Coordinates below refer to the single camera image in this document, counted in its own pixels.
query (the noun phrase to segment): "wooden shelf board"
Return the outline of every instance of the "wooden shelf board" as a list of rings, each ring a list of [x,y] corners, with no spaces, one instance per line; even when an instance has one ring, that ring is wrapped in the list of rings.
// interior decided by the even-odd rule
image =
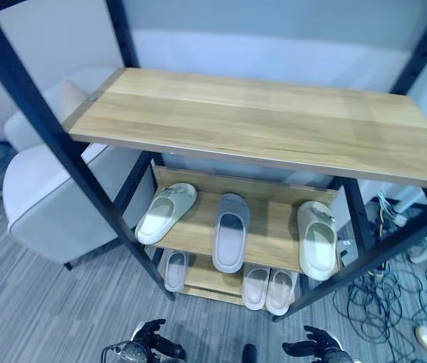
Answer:
[[[78,141],[427,188],[427,121],[406,96],[128,68],[64,127]]]
[[[326,189],[291,187],[158,166],[154,172],[158,190],[175,182],[189,182],[198,190],[194,206],[156,246],[211,256],[218,201],[225,192],[238,193],[250,209],[244,261],[292,271],[301,271],[297,207],[306,200],[329,204],[336,196],[336,191]]]
[[[186,295],[203,297],[205,299],[212,299],[222,301],[223,303],[230,303],[244,306],[242,297],[228,295],[226,293],[219,293],[211,290],[203,290],[197,287],[185,287],[181,293]]]
[[[166,256],[159,263],[159,272],[165,277]],[[235,274],[224,274],[212,263],[212,258],[204,255],[190,255],[184,289],[181,293],[243,305],[243,269]]]

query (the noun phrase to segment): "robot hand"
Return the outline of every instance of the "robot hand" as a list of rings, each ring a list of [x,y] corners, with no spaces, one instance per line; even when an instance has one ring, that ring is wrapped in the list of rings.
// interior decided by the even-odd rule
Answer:
[[[106,362],[108,351],[117,355],[119,360],[116,363],[159,363],[160,357],[153,349],[168,357],[185,359],[186,353],[179,344],[174,344],[157,333],[165,323],[165,319],[141,322],[130,340],[104,348],[101,363]]]
[[[308,357],[313,355],[320,360],[313,363],[353,363],[353,359],[348,353],[342,350],[337,340],[329,335],[325,330],[317,329],[308,325],[304,330],[309,332],[304,342],[284,343],[283,351],[292,357]]]

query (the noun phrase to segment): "slipper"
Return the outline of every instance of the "slipper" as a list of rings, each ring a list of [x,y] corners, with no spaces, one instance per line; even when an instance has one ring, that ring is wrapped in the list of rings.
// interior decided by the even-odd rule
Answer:
[[[331,210],[319,202],[305,202],[297,211],[299,262],[310,278],[325,281],[336,270],[336,227]]]
[[[219,271],[232,274],[242,267],[249,223],[245,200],[237,194],[223,194],[218,202],[213,250],[213,265]]]
[[[284,315],[294,301],[294,289],[299,274],[294,271],[271,271],[265,306],[274,315]]]
[[[173,293],[183,290],[190,255],[181,251],[171,251],[166,261],[165,289]]]
[[[264,306],[270,271],[268,267],[245,264],[242,298],[250,310],[259,310]]]
[[[155,244],[194,205],[196,189],[187,183],[163,189],[151,202],[136,226],[135,236],[142,244]]]

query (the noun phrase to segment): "black metal frame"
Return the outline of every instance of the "black metal frame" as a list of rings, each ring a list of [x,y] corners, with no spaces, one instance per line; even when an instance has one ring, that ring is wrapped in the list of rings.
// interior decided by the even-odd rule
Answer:
[[[22,1],[24,0],[0,0],[0,10]],[[138,59],[122,0],[106,0],[106,3],[123,62],[127,67],[138,67]],[[406,94],[426,64],[427,30],[391,91],[393,93]],[[174,300],[175,296],[164,288],[164,281],[157,270],[163,250],[156,249],[154,257],[150,259],[144,252],[144,247],[136,241],[133,231],[129,229],[122,218],[125,208],[130,203],[139,182],[149,169],[151,161],[154,160],[157,165],[163,165],[161,154],[142,152],[116,199],[111,201],[81,158],[83,144],[72,141],[63,130],[1,29],[0,82],[77,185],[117,233],[118,239],[129,248],[163,293],[169,299]],[[155,188],[157,188],[156,180],[154,178],[153,180]],[[346,192],[359,252],[358,259],[312,290],[309,289],[307,277],[302,275],[300,277],[302,296],[290,306],[285,315],[275,316],[272,318],[273,321],[282,320],[333,292],[335,289],[345,286],[427,235],[426,209],[421,216],[409,221],[404,228],[375,244],[375,238],[370,231],[370,224],[367,220],[357,180],[334,178],[330,188],[340,188],[341,186],[344,186]],[[69,263],[65,264],[65,267],[72,268]]]
[[[153,264],[153,261],[144,252],[143,246],[136,241],[134,233],[132,233],[122,218],[121,211],[110,200],[101,187],[101,184],[99,184],[91,170],[82,160],[82,145],[72,141],[69,135],[63,130],[1,28],[0,82],[7,89],[34,129],[50,147],[52,153],[62,163],[63,167],[69,172],[70,176],[94,204],[107,223],[109,223],[110,227],[117,233],[118,238],[128,247],[129,251],[139,261],[163,293],[170,300],[174,300],[175,295],[164,288],[164,280],[161,274]],[[134,171],[138,172],[138,174],[130,175],[126,183],[134,184],[137,187],[146,169],[144,167],[135,167],[133,168]],[[132,196],[133,193],[134,191],[128,193],[128,195]],[[127,199],[123,197],[126,192],[121,190],[119,194],[122,206],[125,199]]]

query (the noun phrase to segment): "black cable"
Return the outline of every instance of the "black cable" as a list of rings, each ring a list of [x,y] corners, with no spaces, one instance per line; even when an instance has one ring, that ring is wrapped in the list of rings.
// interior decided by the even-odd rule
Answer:
[[[416,347],[401,332],[398,325],[411,321],[420,325],[427,321],[427,286],[413,272],[391,271],[369,273],[348,286],[345,309],[338,303],[338,290],[333,294],[336,311],[347,318],[354,332],[363,340],[374,344],[388,344],[391,362],[408,361]],[[412,315],[404,311],[403,300],[412,296],[419,308]]]

